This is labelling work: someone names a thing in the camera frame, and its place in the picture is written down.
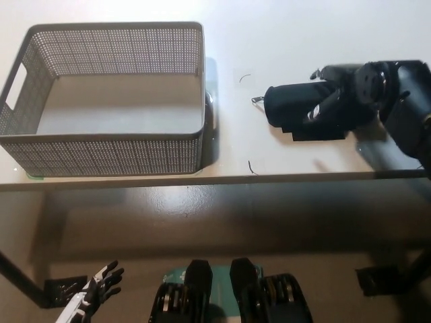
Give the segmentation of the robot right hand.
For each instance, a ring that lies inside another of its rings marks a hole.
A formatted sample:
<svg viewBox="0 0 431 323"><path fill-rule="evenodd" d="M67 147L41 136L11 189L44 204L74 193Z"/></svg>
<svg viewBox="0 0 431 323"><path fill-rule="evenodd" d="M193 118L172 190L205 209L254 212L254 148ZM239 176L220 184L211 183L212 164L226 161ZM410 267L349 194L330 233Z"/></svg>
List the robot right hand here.
<svg viewBox="0 0 431 323"><path fill-rule="evenodd" d="M307 114L308 123L356 124L387 92L387 76L375 62L327 65L312 72L310 80L317 79L335 91Z"/></svg>

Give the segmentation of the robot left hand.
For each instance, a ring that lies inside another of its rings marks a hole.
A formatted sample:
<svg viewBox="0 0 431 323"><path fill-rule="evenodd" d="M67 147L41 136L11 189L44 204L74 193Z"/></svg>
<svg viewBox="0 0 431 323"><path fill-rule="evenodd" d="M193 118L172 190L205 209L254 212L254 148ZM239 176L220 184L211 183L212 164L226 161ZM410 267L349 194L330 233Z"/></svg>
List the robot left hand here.
<svg viewBox="0 0 431 323"><path fill-rule="evenodd" d="M121 291L118 284L122 281L125 270L118 268L118 265L118 260L114 260L98 271L71 297L55 322L91 322L99 307Z"/></svg>

